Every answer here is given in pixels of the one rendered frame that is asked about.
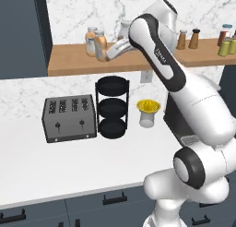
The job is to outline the white wall outlet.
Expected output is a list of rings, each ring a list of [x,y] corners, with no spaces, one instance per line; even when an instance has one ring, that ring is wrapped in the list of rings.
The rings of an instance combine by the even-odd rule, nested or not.
[[[151,83],[153,78],[153,71],[152,70],[145,70],[141,72],[141,83]]]

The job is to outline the brown shaker with black cap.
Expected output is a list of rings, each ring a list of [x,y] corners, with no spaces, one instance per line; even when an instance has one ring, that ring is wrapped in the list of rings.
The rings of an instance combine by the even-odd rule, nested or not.
[[[193,29],[193,34],[192,34],[191,40],[190,40],[189,45],[188,45],[188,47],[190,49],[196,49],[198,47],[199,33],[200,33],[200,29]]]

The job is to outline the yellow and white juicer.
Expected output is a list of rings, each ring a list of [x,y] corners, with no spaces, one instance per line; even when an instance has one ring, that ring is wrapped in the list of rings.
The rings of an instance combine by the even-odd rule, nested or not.
[[[154,125],[155,114],[160,109],[160,104],[152,100],[141,100],[136,104],[140,112],[139,124],[144,128],[151,128]]]

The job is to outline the tall glass jar orange contents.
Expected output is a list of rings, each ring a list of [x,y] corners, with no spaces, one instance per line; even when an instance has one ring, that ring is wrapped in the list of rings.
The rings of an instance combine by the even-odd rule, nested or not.
[[[107,41],[103,30],[95,31],[95,54],[96,58],[103,62],[106,58]]]

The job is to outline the grey four-slot toaster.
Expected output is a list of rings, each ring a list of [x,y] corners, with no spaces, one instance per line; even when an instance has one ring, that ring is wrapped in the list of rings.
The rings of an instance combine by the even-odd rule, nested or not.
[[[48,143],[97,136],[96,112],[91,94],[46,98],[41,121]]]

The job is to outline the small clear glass jar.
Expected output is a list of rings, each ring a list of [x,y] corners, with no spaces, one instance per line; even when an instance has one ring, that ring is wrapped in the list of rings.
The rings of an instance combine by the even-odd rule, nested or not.
[[[95,43],[93,39],[87,39],[86,43],[86,52],[88,56],[95,57],[96,52],[95,52]]]

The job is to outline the glass jar with orange contents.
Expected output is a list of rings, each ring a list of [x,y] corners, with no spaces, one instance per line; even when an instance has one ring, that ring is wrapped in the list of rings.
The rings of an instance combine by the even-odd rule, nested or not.
[[[88,27],[88,31],[85,35],[85,40],[89,40],[89,39],[94,39],[95,36],[96,36],[96,33],[95,31],[97,30],[98,28],[97,27]]]

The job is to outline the black three-tier stand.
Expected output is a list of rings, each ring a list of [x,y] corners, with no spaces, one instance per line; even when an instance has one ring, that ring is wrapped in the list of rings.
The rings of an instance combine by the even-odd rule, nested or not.
[[[98,132],[108,139],[124,135],[128,122],[129,81],[107,76],[95,83]]]

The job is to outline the red condiment bottle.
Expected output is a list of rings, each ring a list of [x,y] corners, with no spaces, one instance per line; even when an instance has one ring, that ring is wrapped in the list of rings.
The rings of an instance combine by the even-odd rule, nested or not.
[[[223,24],[222,25],[222,30],[220,31],[220,34],[218,36],[218,46],[220,46],[222,44],[222,41],[225,37],[230,36],[231,29],[232,29],[231,24]]]

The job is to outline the yellow-green condiment bottle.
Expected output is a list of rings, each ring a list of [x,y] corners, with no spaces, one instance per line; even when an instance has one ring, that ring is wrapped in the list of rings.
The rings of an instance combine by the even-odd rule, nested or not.
[[[230,39],[228,54],[236,54],[236,35],[233,35]]]
[[[229,52],[229,48],[230,48],[230,37],[225,37],[221,45],[219,46],[218,55],[225,57]]]

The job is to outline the wooden wall shelf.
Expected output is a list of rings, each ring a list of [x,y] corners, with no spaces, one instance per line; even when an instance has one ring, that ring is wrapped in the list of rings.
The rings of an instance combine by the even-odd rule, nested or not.
[[[218,56],[217,39],[200,39],[198,48],[176,50],[175,58],[186,67],[236,65],[236,54]],[[85,44],[55,45],[48,66],[48,76],[71,76],[149,70],[148,61],[139,51],[130,51],[100,62],[87,56]]]

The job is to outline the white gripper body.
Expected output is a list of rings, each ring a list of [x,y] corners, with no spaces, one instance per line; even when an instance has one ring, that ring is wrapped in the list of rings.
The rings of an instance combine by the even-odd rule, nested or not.
[[[106,59],[111,61],[120,54],[123,54],[130,47],[128,39],[121,39],[115,44],[113,44],[105,53]]]

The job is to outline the dark blue tall cabinet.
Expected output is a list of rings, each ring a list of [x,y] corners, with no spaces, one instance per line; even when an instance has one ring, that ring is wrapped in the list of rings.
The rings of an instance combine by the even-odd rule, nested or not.
[[[0,79],[47,77],[52,48],[46,0],[0,0]]]

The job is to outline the dark blue side cabinet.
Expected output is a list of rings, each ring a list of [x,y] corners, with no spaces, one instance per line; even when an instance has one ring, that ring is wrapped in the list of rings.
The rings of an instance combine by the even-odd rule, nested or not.
[[[224,66],[219,85],[224,97],[231,98],[236,93],[236,65]]]

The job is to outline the brown shaker with silver cap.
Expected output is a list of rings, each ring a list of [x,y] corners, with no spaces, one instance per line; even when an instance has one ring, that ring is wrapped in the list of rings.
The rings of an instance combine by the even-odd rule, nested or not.
[[[186,30],[180,30],[180,35],[179,35],[179,39],[177,42],[177,46],[176,48],[178,50],[184,50],[185,49],[185,38],[186,38]]]

